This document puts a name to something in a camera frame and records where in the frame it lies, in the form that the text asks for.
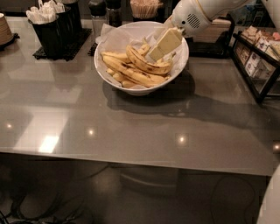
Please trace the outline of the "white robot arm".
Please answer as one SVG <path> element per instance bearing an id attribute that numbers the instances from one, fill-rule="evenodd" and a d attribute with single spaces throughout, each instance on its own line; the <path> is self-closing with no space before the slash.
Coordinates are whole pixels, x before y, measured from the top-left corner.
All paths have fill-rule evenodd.
<path id="1" fill-rule="evenodd" d="M 237 10 L 252 0 L 180 0 L 165 20 L 162 28 L 154 33 L 157 43 L 148 55 L 157 61 L 175 50 L 182 38 L 189 38 L 204 31 L 222 13 Z"/>

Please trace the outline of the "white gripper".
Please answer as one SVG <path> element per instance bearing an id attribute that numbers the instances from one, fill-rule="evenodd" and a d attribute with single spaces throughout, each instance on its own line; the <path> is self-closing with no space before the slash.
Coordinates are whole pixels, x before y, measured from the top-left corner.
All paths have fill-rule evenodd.
<path id="1" fill-rule="evenodd" d="M 181 50 L 183 37 L 193 37 L 211 23 L 198 0 L 180 0 L 171 16 L 148 36 L 150 50 L 146 59 L 156 62 L 177 53 Z"/>

